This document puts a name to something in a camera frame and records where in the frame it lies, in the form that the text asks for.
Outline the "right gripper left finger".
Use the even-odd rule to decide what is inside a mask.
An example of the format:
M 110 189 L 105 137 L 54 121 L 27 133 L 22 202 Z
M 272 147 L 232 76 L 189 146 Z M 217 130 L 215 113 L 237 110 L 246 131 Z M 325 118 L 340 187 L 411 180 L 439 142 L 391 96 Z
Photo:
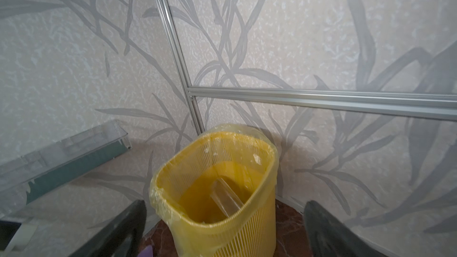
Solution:
M 136 257 L 145 229 L 146 214 L 145 201 L 134 201 L 71 256 Z

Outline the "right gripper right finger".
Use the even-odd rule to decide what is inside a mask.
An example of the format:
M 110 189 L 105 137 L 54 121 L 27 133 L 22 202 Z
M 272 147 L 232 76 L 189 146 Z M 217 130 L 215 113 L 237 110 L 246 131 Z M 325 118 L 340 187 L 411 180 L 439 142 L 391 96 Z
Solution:
M 382 257 L 316 201 L 306 203 L 303 224 L 315 257 Z

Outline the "brown orange label bottle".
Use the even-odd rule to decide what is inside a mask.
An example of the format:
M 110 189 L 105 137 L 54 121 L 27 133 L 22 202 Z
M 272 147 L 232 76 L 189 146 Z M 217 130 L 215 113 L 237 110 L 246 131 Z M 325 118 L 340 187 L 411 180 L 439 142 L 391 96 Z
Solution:
M 244 206 L 239 196 L 223 178 L 217 178 L 213 182 L 210 197 L 227 218 L 237 213 Z

